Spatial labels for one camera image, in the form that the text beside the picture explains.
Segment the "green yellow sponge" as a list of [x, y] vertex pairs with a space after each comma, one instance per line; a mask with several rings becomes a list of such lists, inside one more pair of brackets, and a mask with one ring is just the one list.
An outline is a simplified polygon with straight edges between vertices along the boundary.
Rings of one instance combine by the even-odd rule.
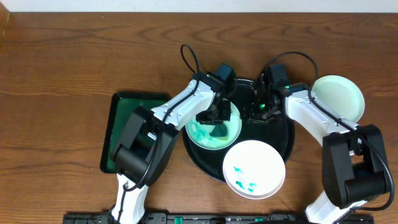
[[213, 130], [210, 132], [210, 136], [219, 139], [227, 139], [229, 136], [227, 125], [224, 123], [216, 124]]

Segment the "mint plate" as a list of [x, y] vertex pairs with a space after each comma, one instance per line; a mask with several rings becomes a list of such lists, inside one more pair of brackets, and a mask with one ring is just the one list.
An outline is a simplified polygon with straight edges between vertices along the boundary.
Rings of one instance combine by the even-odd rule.
[[342, 117], [358, 122], [365, 109], [364, 96], [351, 80], [339, 75], [319, 78], [312, 90], [318, 99]]
[[226, 148], [237, 140], [241, 129], [242, 119], [240, 112], [234, 103], [231, 102], [231, 116], [229, 121], [223, 121], [228, 127], [229, 136], [227, 139], [219, 139], [210, 136], [215, 125], [200, 124], [195, 118], [185, 125], [188, 137], [199, 147], [207, 150], [220, 150]]

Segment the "white plate with green stain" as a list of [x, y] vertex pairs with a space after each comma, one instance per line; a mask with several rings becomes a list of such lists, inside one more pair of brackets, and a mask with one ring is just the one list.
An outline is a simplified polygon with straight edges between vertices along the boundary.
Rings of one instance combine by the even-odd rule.
[[226, 153], [222, 168], [229, 187], [254, 200], [271, 197], [285, 180], [282, 156], [271, 145], [257, 140], [235, 144]]

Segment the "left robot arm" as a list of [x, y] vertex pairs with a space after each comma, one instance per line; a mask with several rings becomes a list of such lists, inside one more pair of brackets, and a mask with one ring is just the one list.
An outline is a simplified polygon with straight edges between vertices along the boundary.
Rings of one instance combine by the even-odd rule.
[[114, 223], [138, 223], [149, 186], [163, 173], [180, 130], [196, 119], [221, 125], [231, 117], [227, 98], [237, 89], [234, 69], [222, 63], [215, 73], [195, 71], [184, 89], [150, 110], [138, 106], [109, 152], [119, 189], [111, 211]]

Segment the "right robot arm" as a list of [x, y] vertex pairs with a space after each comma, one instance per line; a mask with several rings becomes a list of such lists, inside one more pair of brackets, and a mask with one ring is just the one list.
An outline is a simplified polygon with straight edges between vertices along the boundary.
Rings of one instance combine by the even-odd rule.
[[254, 87], [249, 118], [296, 121], [322, 147], [323, 192], [305, 209], [310, 223], [342, 223], [365, 203], [384, 194], [394, 199], [382, 133], [373, 124], [361, 126], [351, 110], [364, 108], [359, 88], [338, 75], [316, 77], [310, 85], [292, 83], [282, 64], [266, 65]]

